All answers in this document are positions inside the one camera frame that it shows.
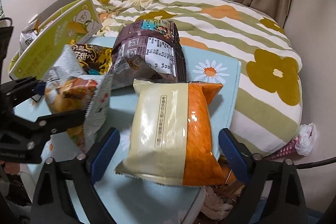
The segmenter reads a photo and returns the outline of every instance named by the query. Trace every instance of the pink fabric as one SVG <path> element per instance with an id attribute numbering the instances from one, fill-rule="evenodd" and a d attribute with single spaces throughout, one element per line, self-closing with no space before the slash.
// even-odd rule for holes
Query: pink fabric
<path id="1" fill-rule="evenodd" d="M 290 141 L 289 143 L 287 143 L 283 148 L 281 148 L 278 152 L 276 152 L 275 154 L 267 157 L 268 160 L 274 160 L 276 158 L 280 158 L 286 155 L 290 155 L 293 154 L 294 152 L 296 152 L 295 150 L 295 144 L 298 142 L 299 137 L 297 136 L 294 140 Z"/>

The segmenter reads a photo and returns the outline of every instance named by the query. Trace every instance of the brown snack bag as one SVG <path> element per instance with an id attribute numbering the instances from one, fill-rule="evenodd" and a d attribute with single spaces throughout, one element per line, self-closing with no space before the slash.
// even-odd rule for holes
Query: brown snack bag
<path id="1" fill-rule="evenodd" d="M 139 100 L 129 153 L 115 171 L 165 185 L 224 185 L 208 112 L 223 85 L 134 80 L 133 87 Z"/>
<path id="2" fill-rule="evenodd" d="M 45 87 L 45 100 L 51 113 L 85 110 L 83 125 L 69 128 L 72 141 L 87 153 L 104 124 L 110 105 L 111 75 L 87 75 L 70 45 L 52 66 Z"/>
<path id="3" fill-rule="evenodd" d="M 90 44 L 78 44 L 71 40 L 73 53 L 89 75 L 103 75 L 109 71 L 112 49 Z"/>
<path id="4" fill-rule="evenodd" d="M 173 21 L 138 20 L 119 33 L 112 50 L 112 89 L 135 78 L 186 82 L 185 59 Z"/>

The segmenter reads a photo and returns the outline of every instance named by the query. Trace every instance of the nutrition label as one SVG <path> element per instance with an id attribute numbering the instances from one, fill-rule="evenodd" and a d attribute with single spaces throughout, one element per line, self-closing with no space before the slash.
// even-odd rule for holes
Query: nutrition label
<path id="1" fill-rule="evenodd" d="M 130 68 L 129 64 L 126 62 L 126 60 L 124 58 L 124 50 L 125 50 L 125 44 L 122 44 L 122 46 L 119 50 L 119 53 L 118 53 L 118 58 L 115 61 L 115 64 L 114 64 L 114 67 L 113 67 L 116 74 L 120 74 L 124 70 Z"/>
<path id="2" fill-rule="evenodd" d="M 159 73 L 176 76 L 174 64 L 174 50 L 166 42 L 149 37 L 145 62 Z"/>

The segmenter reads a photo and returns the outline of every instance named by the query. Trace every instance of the blue clamp pad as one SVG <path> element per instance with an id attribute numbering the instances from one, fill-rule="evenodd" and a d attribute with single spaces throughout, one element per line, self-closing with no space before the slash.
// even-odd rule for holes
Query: blue clamp pad
<path id="1" fill-rule="evenodd" d="M 103 139 L 95 143 L 88 152 L 86 169 L 90 173 L 91 184 L 100 181 L 120 142 L 119 130 L 110 128 Z"/>
<path id="2" fill-rule="evenodd" d="M 43 96 L 44 95 L 44 90 L 45 90 L 45 82 L 38 83 L 36 88 L 33 89 L 33 92 L 36 94 Z"/>
<path id="3" fill-rule="evenodd" d="M 248 184 L 251 180 L 249 165 L 252 164 L 250 151 L 245 145 L 238 143 L 227 128 L 219 132 L 218 141 L 237 180 L 245 185 Z"/>

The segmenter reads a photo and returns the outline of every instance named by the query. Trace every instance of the framed picture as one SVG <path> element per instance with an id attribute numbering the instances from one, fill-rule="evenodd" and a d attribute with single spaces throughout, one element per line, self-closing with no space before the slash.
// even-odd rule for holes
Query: framed picture
<path id="1" fill-rule="evenodd" d="M 1 0 L 0 0 L 0 18 L 3 18 L 5 17 L 5 14 L 3 12 L 3 8 L 2 8 L 2 5 L 1 5 Z"/>

